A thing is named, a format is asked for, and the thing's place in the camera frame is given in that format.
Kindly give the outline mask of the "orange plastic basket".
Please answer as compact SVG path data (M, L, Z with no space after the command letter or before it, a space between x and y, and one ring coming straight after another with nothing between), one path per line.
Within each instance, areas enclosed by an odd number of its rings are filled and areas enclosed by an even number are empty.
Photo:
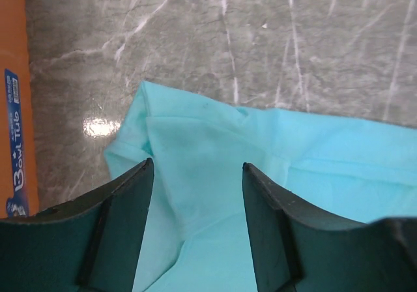
M1 0L1 217L38 210L25 0Z

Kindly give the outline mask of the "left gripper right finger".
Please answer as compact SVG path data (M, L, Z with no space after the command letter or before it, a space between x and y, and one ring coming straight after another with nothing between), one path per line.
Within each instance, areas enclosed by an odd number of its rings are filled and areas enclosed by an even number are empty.
M343 218L250 163L242 191L259 291L416 290L415 218Z

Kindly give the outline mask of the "teal t shirt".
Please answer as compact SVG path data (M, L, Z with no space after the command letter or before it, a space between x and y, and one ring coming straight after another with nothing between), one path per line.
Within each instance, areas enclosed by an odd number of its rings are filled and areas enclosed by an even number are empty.
M415 291L416 131L139 85L105 151L153 166L134 291Z

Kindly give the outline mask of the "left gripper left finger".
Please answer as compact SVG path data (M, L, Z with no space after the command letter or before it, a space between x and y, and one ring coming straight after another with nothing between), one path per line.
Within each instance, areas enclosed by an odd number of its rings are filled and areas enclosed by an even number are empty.
M146 159L34 216L1 221L2 291L131 291L154 180Z

